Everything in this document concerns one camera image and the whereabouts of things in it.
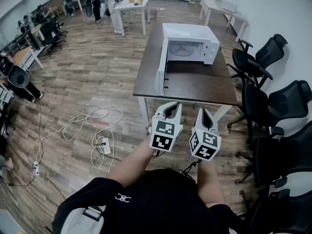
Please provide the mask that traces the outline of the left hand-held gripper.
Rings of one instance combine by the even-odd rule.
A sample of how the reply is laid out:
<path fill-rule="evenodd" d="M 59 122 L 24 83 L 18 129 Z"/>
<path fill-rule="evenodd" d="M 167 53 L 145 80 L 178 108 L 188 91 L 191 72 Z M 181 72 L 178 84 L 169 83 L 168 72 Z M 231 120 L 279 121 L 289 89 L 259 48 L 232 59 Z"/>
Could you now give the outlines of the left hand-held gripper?
<path fill-rule="evenodd" d="M 182 104 L 168 102 L 158 107 L 149 127 L 149 147 L 170 152 L 179 138 L 183 125 L 181 125 Z"/>

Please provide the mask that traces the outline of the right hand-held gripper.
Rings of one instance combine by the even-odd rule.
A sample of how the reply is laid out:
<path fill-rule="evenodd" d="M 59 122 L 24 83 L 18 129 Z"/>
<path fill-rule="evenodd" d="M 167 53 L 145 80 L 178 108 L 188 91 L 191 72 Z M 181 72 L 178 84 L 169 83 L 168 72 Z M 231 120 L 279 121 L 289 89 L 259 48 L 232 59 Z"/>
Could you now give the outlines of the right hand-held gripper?
<path fill-rule="evenodd" d="M 205 108 L 200 108 L 197 114 L 195 127 L 189 139 L 189 150 L 192 156 L 205 161 L 211 161 L 220 150 L 221 137 L 210 132 L 218 131 L 218 124 L 214 116 Z"/>

